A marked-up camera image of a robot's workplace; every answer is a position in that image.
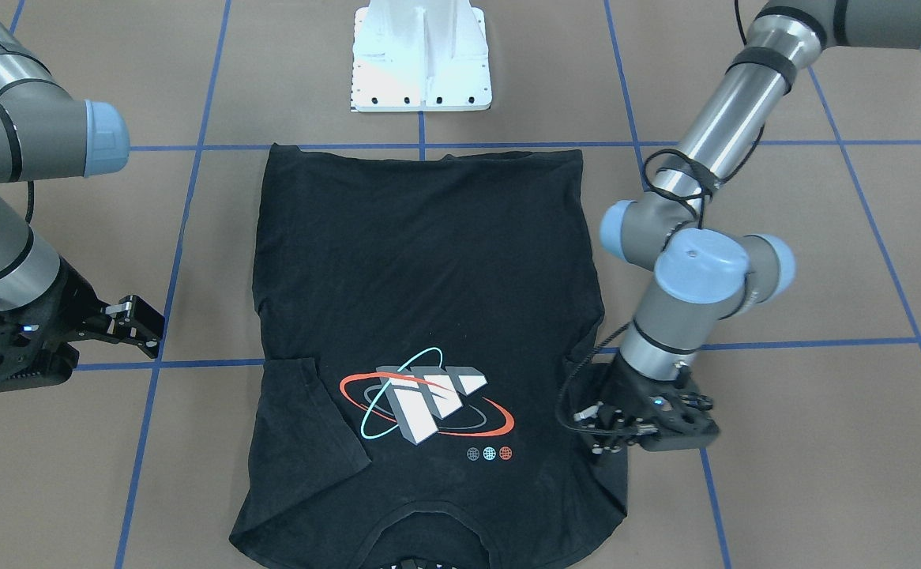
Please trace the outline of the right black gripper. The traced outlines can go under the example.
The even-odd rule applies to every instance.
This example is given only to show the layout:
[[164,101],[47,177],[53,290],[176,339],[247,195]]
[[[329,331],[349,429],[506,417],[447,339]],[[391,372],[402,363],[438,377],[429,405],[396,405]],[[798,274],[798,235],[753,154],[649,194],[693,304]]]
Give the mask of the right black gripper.
[[164,315],[140,296],[110,306],[100,301],[68,262],[59,263],[50,287],[30,303],[30,323],[38,326],[34,338],[49,352],[72,341],[100,340],[135,346],[148,359],[160,356],[165,329]]

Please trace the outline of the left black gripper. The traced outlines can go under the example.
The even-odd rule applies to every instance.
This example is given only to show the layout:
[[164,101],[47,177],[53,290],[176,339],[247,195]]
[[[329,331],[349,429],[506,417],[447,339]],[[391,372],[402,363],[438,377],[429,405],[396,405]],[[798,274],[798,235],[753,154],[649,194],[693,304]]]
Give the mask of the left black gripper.
[[669,379],[652,379],[628,363],[621,353],[615,354],[602,374],[599,396],[591,405],[573,414],[573,425],[581,433],[591,453],[620,453],[626,446],[623,431],[652,430],[642,421],[645,398],[672,390],[694,391],[692,368],[674,361]]

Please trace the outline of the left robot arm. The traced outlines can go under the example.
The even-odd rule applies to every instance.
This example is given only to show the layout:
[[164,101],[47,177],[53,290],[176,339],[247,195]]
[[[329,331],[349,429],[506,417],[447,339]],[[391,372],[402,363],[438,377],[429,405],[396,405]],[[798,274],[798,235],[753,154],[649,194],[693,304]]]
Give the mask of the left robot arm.
[[642,195],[610,206],[599,240],[613,257],[651,277],[630,320],[601,347],[615,354],[581,400],[573,382],[599,353],[592,349],[559,389],[558,424],[581,437],[592,458],[638,446],[705,449],[720,429],[693,377],[695,361],[720,322],[766,305],[796,277],[781,239],[741,231],[743,190],[717,213],[761,144],[771,114],[841,48],[921,53],[921,1],[768,1],[752,21],[736,18],[742,46],[686,132],[641,159]]

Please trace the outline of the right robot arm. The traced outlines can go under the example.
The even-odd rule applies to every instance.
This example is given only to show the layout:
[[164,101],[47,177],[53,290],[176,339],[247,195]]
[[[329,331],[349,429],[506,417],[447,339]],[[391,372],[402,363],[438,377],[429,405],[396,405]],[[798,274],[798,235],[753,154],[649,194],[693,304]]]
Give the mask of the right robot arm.
[[[130,134],[116,107],[79,100],[0,21],[0,185],[121,171]],[[0,195],[0,365],[74,354],[81,340],[157,357],[164,317],[139,296],[111,305]]]

